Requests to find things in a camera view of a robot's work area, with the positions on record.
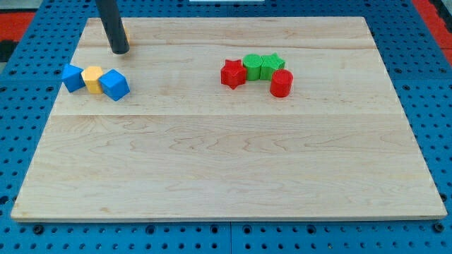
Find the yellow block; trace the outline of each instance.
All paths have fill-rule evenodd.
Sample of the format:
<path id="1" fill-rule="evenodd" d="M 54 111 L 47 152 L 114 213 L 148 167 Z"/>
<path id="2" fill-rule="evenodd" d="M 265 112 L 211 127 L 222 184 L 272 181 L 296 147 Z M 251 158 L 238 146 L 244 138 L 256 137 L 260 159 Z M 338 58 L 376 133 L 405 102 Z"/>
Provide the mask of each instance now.
<path id="1" fill-rule="evenodd" d="M 101 94 L 104 92 L 99 83 L 99 78 L 104 74 L 99 66 L 89 66 L 82 72 L 83 81 L 85 81 L 88 92 L 93 94 Z"/>

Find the toy block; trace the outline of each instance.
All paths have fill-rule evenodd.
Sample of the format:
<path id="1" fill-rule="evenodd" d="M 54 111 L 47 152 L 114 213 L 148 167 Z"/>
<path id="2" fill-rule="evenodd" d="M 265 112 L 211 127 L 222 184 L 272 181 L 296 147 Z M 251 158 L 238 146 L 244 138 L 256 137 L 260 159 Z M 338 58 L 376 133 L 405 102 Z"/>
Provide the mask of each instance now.
<path id="1" fill-rule="evenodd" d="M 114 101 L 121 99 L 130 92 L 126 77 L 116 70 L 111 70 L 104 74 L 99 78 L 99 82 L 104 93 Z"/>
<path id="2" fill-rule="evenodd" d="M 246 80 L 255 81 L 261 77 L 262 57 L 258 54 L 249 54 L 243 58 L 246 68 Z"/>
<path id="3" fill-rule="evenodd" d="M 246 69 L 242 65 L 242 60 L 226 60 L 225 66 L 221 68 L 221 83 L 229 85 L 235 89 L 246 82 Z"/>
<path id="4" fill-rule="evenodd" d="M 103 74 L 102 68 L 99 66 L 89 66 L 82 72 L 83 81 L 85 81 L 88 92 L 93 94 L 101 94 L 102 86 L 99 83 L 99 78 Z"/>
<path id="5" fill-rule="evenodd" d="M 261 80 L 271 80 L 273 72 L 284 68 L 285 61 L 276 53 L 262 56 Z"/>
<path id="6" fill-rule="evenodd" d="M 294 76 L 288 70 L 276 70 L 271 78 L 270 92 L 275 97 L 286 97 L 290 94 Z"/>
<path id="7" fill-rule="evenodd" d="M 61 79 L 69 92 L 76 91 L 85 86 L 85 82 L 83 82 L 81 75 L 82 71 L 82 68 L 72 66 L 68 63 L 64 66 Z"/>

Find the red cylinder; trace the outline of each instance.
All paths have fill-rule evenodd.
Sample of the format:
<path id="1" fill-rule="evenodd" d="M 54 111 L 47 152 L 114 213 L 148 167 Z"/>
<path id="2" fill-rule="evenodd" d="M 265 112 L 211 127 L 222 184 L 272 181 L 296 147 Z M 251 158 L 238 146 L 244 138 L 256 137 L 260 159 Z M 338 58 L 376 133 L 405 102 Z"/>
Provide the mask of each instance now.
<path id="1" fill-rule="evenodd" d="M 294 76 L 285 69 L 276 70 L 271 78 L 270 92 L 275 97 L 286 97 L 290 94 Z"/>

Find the red star-shaped block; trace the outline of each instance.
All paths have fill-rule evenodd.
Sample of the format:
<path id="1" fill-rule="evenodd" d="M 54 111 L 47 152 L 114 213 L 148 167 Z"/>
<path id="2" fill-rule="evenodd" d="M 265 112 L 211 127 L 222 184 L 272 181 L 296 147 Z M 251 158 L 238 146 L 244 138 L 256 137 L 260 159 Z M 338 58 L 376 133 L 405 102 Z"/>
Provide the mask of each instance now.
<path id="1" fill-rule="evenodd" d="M 221 68 L 221 83 L 235 89 L 238 85 L 246 82 L 246 68 L 242 60 L 226 60 L 225 66 Z"/>

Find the red object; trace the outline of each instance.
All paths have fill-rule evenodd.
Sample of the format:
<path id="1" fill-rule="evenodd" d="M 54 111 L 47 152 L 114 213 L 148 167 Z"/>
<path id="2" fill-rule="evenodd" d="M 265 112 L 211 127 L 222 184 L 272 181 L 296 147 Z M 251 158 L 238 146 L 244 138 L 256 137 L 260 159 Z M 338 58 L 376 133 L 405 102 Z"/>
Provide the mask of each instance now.
<path id="1" fill-rule="evenodd" d="M 19 42 L 34 17 L 35 13 L 0 14 L 0 41 L 13 40 Z"/>
<path id="2" fill-rule="evenodd" d="M 275 97 L 286 97 L 290 94 L 294 76 L 285 69 L 277 70 L 271 77 L 270 92 Z"/>
<path id="3" fill-rule="evenodd" d="M 447 30 L 444 20 L 438 16 L 435 5 L 427 0 L 412 0 L 412 3 L 429 28 L 436 43 L 443 50 L 448 62 L 452 65 L 452 54 L 450 53 L 452 49 L 452 34 Z"/>
<path id="4" fill-rule="evenodd" d="M 225 66 L 221 68 L 221 83 L 235 89 L 246 82 L 246 68 L 242 60 L 226 60 Z"/>

